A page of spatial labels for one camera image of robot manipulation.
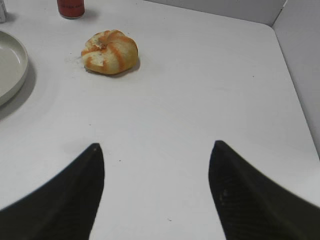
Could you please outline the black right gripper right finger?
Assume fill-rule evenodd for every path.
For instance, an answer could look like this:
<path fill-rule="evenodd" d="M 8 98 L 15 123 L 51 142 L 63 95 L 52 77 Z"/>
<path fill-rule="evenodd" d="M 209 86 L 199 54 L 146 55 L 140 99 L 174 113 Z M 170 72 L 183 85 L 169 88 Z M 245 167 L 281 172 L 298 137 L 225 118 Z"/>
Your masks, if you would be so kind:
<path fill-rule="evenodd" d="M 228 240 L 318 240 L 320 209 L 283 188 L 222 140 L 214 143 L 208 182 Z"/>

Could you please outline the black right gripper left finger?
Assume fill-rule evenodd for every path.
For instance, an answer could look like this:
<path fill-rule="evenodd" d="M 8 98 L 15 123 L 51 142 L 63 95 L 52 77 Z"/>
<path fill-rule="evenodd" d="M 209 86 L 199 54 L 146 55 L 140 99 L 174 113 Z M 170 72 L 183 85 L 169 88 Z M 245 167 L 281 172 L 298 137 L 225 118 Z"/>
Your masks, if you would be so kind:
<path fill-rule="evenodd" d="M 87 240 L 103 190 L 103 152 L 93 143 L 47 183 L 0 211 L 0 238 Z"/>

